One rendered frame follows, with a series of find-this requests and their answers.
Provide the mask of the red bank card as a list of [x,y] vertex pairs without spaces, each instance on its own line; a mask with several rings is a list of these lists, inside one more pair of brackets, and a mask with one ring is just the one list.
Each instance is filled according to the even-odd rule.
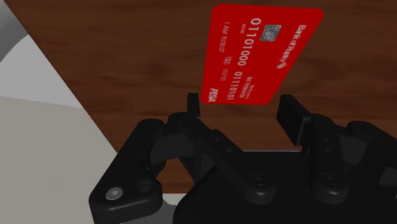
[[269,103],[323,17],[320,8],[217,5],[211,12],[201,102]]

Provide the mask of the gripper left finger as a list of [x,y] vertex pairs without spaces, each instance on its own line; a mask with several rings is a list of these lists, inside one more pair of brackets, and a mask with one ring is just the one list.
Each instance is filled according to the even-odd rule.
[[159,119],[141,120],[90,193],[94,223],[125,223],[155,214],[163,204],[157,180],[168,160],[178,158],[200,182],[219,169],[243,198],[265,205],[275,195],[275,181],[219,130],[200,119],[197,93],[187,96],[187,110]]

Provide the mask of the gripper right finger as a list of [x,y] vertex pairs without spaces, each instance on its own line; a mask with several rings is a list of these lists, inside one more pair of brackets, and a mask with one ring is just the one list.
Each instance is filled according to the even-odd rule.
[[309,155],[309,186],[321,202],[342,203],[348,175],[397,199],[397,138],[365,121],[337,125],[310,113],[291,94],[280,96],[277,121]]

